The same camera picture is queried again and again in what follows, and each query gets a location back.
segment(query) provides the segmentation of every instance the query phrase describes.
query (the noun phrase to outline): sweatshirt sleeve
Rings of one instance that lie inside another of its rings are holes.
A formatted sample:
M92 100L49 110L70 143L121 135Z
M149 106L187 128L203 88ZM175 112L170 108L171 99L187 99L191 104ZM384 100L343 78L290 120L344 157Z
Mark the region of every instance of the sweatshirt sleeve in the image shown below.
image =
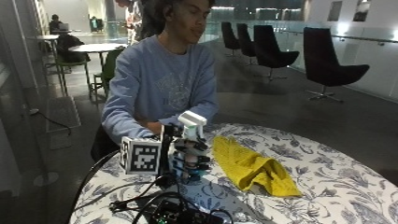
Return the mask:
M203 49L199 55L198 81L190 92L190 110L211 122L213 116L218 112L217 100L217 79L214 74L214 57L207 49ZM159 119L161 124L178 124L178 116L167 119Z
M109 97L104 105L102 126L114 143L122 137L145 137L153 133L134 120L134 103L141 85L137 52L125 49L116 61L114 77L109 82Z

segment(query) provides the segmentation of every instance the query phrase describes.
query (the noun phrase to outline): chair base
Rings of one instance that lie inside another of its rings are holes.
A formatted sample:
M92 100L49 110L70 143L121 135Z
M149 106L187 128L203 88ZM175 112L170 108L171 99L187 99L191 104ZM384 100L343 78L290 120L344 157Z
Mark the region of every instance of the chair base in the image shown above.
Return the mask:
M334 96L334 92L326 92L326 86L322 87L322 92L318 91L306 91L310 94L314 94L313 97L309 98L309 100L321 100L325 98L332 99L334 101L336 101L338 103L344 103L344 101L336 99Z
M249 58L249 63L245 64L245 66L257 65L255 62L253 62L251 58Z
M271 68L271 70L270 70L270 73L269 73L269 75L267 76L257 76L257 77L266 77L267 79L269 79L269 81L271 82L274 79L285 79L285 78L287 78L287 77L279 77L279 76L273 76L273 68Z
M233 49L233 53L231 54L225 54L226 57L235 57L235 50Z

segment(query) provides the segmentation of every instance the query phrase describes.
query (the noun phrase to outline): man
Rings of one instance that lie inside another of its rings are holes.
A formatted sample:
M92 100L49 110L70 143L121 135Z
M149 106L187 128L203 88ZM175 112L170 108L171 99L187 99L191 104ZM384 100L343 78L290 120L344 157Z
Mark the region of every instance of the man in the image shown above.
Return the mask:
M198 45L214 0L159 0L165 27L126 48L109 83L102 125L112 140L161 133L190 110L211 120L218 111L214 58Z
M142 3L141 0L114 0L120 7L125 7L125 28L127 32L126 44L139 41L142 24Z
M62 23L62 22L60 21L58 15L53 14L50 16L50 22L49 22L49 34L50 35L57 35L57 33L54 31L60 31L60 23Z
M130 7L126 10L127 19L126 19L126 29L127 29L127 40L129 44L137 43L141 38L141 25L142 25L142 3L141 0L133 2L131 9Z
M127 15L139 13L141 22L137 23L138 32L134 34L134 40L139 41L151 35L158 35L163 28L163 22L154 19L154 5L158 0L114 0L120 7L126 7Z

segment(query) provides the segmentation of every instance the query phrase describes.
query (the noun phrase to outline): hand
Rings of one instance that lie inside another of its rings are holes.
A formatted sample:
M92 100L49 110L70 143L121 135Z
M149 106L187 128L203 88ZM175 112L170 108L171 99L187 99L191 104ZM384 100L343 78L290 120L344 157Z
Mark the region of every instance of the hand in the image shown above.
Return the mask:
M141 119L137 120L137 122L141 124L141 126L146 129L149 129L149 131L155 134L159 135L161 134L161 123L157 122L150 122L146 119Z

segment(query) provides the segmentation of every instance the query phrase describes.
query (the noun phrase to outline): white table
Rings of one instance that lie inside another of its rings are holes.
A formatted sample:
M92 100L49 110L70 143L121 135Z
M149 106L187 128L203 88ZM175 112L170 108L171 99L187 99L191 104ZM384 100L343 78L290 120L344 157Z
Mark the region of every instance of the white table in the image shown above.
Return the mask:
M104 52L109 52L116 48L125 48L125 44L114 44L114 43L104 43L104 44L85 44L81 46L76 46L69 48L70 51L84 52L84 53L100 53L101 59L101 68L104 68Z
M100 60L101 60L101 71L104 70L104 52L109 52L113 49L117 48L125 48L125 44L114 44L114 43L104 43L104 44L85 44L76 47L69 48L70 51L74 52L82 52L82 53L98 53L100 54ZM88 88L89 91L96 91L102 86L102 83L90 83Z
M335 149L291 133L253 125L206 127L207 143L215 135L233 136L243 146L275 158L286 167L303 197L277 198L258 186L249 192L239 191L211 159L211 172L199 182L181 188L183 197L201 207L223 208L241 222L398 222L398 188ZM130 223L134 218L137 213L131 211L112 214L108 205L138 195L150 176L125 175L118 159L117 154L85 185L69 223Z

